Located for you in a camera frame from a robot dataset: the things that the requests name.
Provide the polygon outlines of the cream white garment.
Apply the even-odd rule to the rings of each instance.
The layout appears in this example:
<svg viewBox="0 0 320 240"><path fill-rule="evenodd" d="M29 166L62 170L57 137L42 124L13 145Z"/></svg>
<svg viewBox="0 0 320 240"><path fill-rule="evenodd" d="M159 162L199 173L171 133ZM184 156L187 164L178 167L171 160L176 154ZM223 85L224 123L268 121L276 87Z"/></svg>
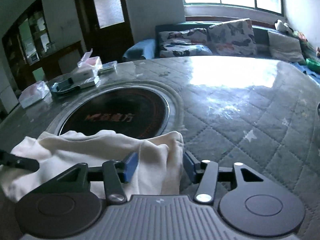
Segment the cream white garment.
<svg viewBox="0 0 320 240"><path fill-rule="evenodd" d="M151 139L135 139L111 130L86 136L69 131L61 136L43 132L37 139L25 137L12 153L36 159L37 172L1 167L1 188L12 202L77 163L101 166L108 160L122 160L138 153L139 162L130 183L124 186L127 197L133 194L173 195L179 193L183 170L183 137L173 131Z"/></svg>

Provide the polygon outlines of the round black induction cooker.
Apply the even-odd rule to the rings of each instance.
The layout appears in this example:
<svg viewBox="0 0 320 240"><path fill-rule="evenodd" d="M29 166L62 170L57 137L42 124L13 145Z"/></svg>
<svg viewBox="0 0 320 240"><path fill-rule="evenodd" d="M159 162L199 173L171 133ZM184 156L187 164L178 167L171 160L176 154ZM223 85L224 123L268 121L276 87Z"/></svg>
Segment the round black induction cooker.
<svg viewBox="0 0 320 240"><path fill-rule="evenodd" d="M142 87L118 88L103 92L76 107L59 128L94 135L102 130L136 139L160 135L167 126L170 107L166 98Z"/></svg>

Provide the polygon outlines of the plastic tissue pack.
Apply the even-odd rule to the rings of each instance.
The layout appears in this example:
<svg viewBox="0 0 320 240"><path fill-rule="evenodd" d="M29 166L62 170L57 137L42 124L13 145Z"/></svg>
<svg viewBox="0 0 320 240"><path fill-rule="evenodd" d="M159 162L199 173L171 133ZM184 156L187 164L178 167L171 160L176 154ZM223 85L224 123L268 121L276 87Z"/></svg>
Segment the plastic tissue pack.
<svg viewBox="0 0 320 240"><path fill-rule="evenodd" d="M27 87L18 98L23 109L37 103L45 98L49 93L49 88L44 81L38 81Z"/></svg>

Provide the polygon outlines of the quilted grey table cover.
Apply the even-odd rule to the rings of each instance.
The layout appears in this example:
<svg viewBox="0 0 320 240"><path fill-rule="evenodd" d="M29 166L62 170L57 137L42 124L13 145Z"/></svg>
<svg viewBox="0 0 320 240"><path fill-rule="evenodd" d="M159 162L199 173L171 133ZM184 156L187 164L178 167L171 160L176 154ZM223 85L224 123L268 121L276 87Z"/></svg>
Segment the quilted grey table cover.
<svg viewBox="0 0 320 240"><path fill-rule="evenodd" d="M118 85L153 84L177 92L182 117L167 130L182 133L185 148L221 166L242 162L286 187L304 203L302 239L319 239L319 85L277 60L193 56L121 63L98 87L28 108L1 123L1 149L26 136L54 131L87 96Z"/></svg>

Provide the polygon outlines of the teal tray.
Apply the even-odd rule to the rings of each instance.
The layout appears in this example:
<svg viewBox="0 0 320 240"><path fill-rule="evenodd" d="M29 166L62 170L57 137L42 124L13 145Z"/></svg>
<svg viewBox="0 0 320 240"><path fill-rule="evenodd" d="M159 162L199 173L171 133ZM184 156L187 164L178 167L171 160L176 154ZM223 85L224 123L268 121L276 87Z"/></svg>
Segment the teal tray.
<svg viewBox="0 0 320 240"><path fill-rule="evenodd" d="M67 96L69 94L77 93L82 89L96 86L99 82L99 76L90 77L79 82L74 82L70 77L65 81L53 83L49 89L55 96Z"/></svg>

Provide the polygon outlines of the small green box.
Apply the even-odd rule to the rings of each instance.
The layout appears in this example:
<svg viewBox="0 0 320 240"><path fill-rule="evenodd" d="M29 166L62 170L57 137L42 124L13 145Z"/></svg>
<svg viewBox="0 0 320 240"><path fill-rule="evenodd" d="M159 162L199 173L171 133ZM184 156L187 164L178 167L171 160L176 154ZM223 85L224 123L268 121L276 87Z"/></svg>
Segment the small green box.
<svg viewBox="0 0 320 240"><path fill-rule="evenodd" d="M104 75L106 73L114 72L117 68L117 61L108 62L102 65L102 67L98 70L98 75Z"/></svg>

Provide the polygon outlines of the dark wooden cabinet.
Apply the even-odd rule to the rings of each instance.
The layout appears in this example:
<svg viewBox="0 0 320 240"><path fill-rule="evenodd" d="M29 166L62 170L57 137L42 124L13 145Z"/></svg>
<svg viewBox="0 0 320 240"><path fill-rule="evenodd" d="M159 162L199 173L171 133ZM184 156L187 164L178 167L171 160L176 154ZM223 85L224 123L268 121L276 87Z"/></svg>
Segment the dark wooden cabinet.
<svg viewBox="0 0 320 240"><path fill-rule="evenodd" d="M50 81L65 71L62 59L83 53L80 41L57 47L51 39L42 0L33 2L2 37L4 52L16 83L14 92L37 81Z"/></svg>

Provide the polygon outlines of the blue sofa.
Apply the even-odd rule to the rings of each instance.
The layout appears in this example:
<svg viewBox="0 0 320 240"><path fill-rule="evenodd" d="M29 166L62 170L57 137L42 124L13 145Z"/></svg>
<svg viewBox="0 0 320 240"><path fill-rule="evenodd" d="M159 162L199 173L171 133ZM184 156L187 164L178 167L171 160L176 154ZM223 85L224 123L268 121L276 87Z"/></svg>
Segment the blue sofa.
<svg viewBox="0 0 320 240"><path fill-rule="evenodd" d="M123 61L199 55L243 56L292 62L303 73L319 80L310 66L318 60L304 57L300 41L273 29L253 25L249 18L227 22L185 22L155 27L155 38L128 49Z"/></svg>

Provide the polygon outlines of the flat butterfly pillow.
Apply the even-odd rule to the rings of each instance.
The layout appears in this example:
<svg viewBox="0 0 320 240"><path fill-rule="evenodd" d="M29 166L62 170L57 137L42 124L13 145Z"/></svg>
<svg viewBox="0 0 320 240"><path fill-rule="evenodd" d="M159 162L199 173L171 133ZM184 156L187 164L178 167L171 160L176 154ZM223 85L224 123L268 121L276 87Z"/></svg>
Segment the flat butterfly pillow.
<svg viewBox="0 0 320 240"><path fill-rule="evenodd" d="M159 38L159 57L211 56L207 47L207 30L193 28L184 31L162 31Z"/></svg>

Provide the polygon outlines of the large butterfly pillow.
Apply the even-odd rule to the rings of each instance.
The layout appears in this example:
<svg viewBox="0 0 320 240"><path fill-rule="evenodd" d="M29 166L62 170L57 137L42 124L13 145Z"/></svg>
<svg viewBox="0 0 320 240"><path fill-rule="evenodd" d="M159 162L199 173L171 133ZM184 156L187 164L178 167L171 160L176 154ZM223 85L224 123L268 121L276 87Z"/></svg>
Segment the large butterfly pillow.
<svg viewBox="0 0 320 240"><path fill-rule="evenodd" d="M211 25L207 29L207 47L221 56L255 56L255 42L252 21L243 18Z"/></svg>

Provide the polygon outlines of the dark door with glass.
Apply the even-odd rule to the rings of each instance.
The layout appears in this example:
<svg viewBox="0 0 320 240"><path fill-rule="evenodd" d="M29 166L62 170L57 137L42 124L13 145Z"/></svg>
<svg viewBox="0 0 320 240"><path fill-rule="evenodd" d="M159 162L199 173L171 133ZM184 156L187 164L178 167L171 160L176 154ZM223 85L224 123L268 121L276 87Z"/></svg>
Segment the dark door with glass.
<svg viewBox="0 0 320 240"><path fill-rule="evenodd" d="M102 63L123 61L134 45L125 0L75 0L86 50Z"/></svg>

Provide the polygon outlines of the grey plain cushion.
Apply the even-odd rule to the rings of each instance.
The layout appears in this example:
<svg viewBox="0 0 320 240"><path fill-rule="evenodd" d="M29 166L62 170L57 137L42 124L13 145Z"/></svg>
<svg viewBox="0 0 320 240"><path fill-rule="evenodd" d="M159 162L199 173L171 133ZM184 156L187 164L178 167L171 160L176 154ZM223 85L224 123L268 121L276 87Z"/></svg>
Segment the grey plain cushion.
<svg viewBox="0 0 320 240"><path fill-rule="evenodd" d="M274 59L306 64L298 39L274 31L268 31L269 50Z"/></svg>

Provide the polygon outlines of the green bowl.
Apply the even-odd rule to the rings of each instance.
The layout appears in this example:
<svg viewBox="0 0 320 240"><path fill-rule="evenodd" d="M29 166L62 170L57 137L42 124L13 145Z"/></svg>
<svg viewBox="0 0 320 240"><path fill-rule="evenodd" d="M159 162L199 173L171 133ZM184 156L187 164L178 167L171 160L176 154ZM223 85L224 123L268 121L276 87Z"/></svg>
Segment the green bowl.
<svg viewBox="0 0 320 240"><path fill-rule="evenodd" d="M316 60L313 60L311 58L307 58L306 60L306 65L307 67L313 71L313 72L317 72L320 73L320 63Z"/></svg>

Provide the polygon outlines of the panda plush toy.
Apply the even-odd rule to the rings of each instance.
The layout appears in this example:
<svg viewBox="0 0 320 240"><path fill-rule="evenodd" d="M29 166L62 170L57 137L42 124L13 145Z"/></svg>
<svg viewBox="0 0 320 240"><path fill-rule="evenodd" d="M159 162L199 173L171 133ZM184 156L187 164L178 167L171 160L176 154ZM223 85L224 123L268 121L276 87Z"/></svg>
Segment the panda plush toy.
<svg viewBox="0 0 320 240"><path fill-rule="evenodd" d="M283 34L292 35L294 32L293 29L287 23L284 23L281 20L277 20L274 23L274 27L275 27L276 31L283 33Z"/></svg>

